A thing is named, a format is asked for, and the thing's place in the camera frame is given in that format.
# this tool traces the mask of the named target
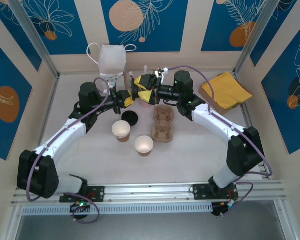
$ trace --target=white bag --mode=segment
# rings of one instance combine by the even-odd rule
[[[89,55],[89,48],[91,45],[97,45],[100,50],[99,62],[95,61]],[[133,50],[126,50],[128,46],[134,46]],[[100,48],[98,43],[91,43],[86,49],[88,57],[99,66],[100,77],[108,81],[111,88],[114,87],[115,81],[125,82],[125,76],[127,75],[127,52],[135,51],[137,47],[133,44],[123,45],[102,45]]]

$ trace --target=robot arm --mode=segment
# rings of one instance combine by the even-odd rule
[[[160,100],[176,102],[182,116],[208,128],[228,146],[226,166],[209,180],[210,193],[217,197],[222,193],[222,189],[263,161],[237,131],[246,135],[263,154],[259,133],[254,127],[245,129],[209,109],[208,104],[194,94],[194,82],[188,71],[176,72],[173,86],[163,85],[164,74],[167,71],[166,68],[158,69],[153,74],[138,77],[134,81],[134,84],[142,89],[138,97],[151,105],[159,104]]]
[[[45,144],[34,151],[25,150],[20,155],[18,188],[27,189],[31,168],[39,154],[46,149],[33,172],[30,192],[46,199],[53,194],[63,193],[81,193],[86,196],[85,191],[88,182],[85,179],[72,175],[59,176],[56,167],[65,152],[94,126],[99,114],[112,109],[116,114],[121,114],[121,109],[129,107],[133,103],[127,90],[116,91],[116,87],[114,87],[110,90],[107,100],[97,111],[78,121],[99,107],[104,100],[105,97],[101,97],[93,82],[86,82],[81,85],[79,102],[74,105],[74,110],[65,125]]]
[[[34,151],[25,150],[20,155],[18,188],[27,189],[34,162],[42,150],[46,149],[33,173],[30,192],[46,199],[61,193],[86,196],[88,181],[73,175],[58,176],[56,165],[73,143],[89,132],[99,114],[108,110],[114,110],[116,114],[120,114],[121,109],[127,108],[137,98],[141,98],[151,105],[159,104],[161,100],[176,102],[176,107],[182,116],[210,129],[228,146],[226,165],[210,178],[208,184],[208,191],[214,197],[213,199],[224,196],[229,185],[262,162],[259,154],[239,133],[247,136],[263,154],[259,133],[253,127],[245,129],[209,109],[208,104],[194,94],[193,80],[188,71],[176,72],[173,86],[163,84],[166,72],[168,72],[166,68],[158,69],[153,74],[142,75],[136,80],[132,79],[131,93],[126,90],[116,91],[114,87],[102,107],[100,105],[104,97],[100,96],[96,85],[92,82],[84,83],[80,87],[79,102],[74,105],[74,110],[62,129]],[[83,118],[98,107],[100,108],[96,112]],[[63,134],[50,144],[51,140],[61,132]]]

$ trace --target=paper cup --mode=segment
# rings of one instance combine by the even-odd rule
[[[112,133],[119,142],[125,143],[130,138],[130,125],[126,121],[117,121],[112,126]]]
[[[151,137],[140,136],[135,140],[134,147],[140,156],[146,157],[150,155],[151,150],[154,147],[154,141]]]

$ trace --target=plastic bag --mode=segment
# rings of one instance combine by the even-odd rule
[[[91,45],[97,45],[100,50],[99,62],[95,61],[88,53]],[[133,46],[135,49],[126,50],[127,47]],[[127,52],[135,51],[137,47],[133,44],[127,46],[123,45],[100,45],[98,43],[91,43],[86,52],[89,58],[99,66],[99,72],[103,75],[118,75],[123,74],[127,63]]]

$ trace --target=yellow cloth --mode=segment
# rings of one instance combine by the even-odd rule
[[[225,110],[244,103],[252,97],[229,72],[217,76],[210,83],[214,90],[214,101]],[[202,88],[212,98],[208,83],[203,84]]]

